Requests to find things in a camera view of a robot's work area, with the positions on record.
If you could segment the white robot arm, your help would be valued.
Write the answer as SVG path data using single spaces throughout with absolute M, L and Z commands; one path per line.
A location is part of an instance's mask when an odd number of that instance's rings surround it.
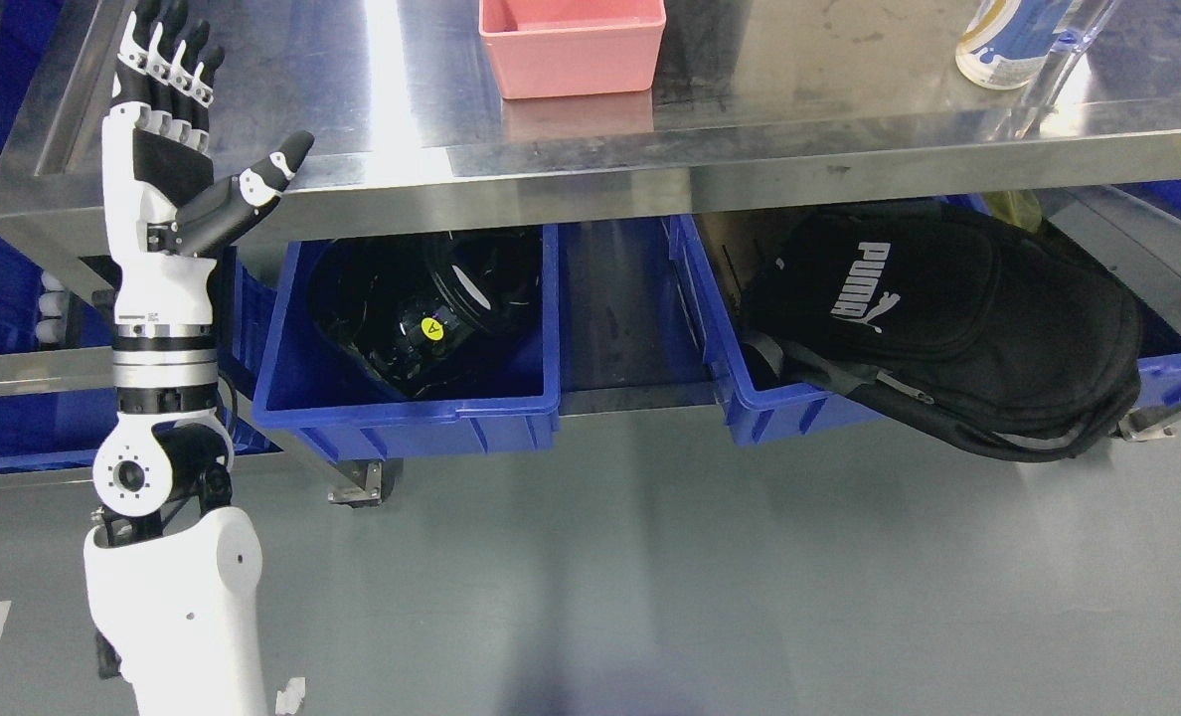
M 139 715 L 266 715 L 263 554 L 233 503 L 213 327 L 120 315 L 112 370 L 81 547 L 96 671 L 125 681 Z

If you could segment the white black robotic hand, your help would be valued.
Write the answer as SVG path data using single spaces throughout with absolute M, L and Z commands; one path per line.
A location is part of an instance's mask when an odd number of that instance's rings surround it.
M 185 1 L 139 1 L 116 37 L 102 118 L 102 195 L 120 271 L 113 320 L 128 338 L 213 331 L 221 254 L 280 204 L 314 144 L 291 134 L 239 173 L 215 175 L 213 104 L 224 48 Z

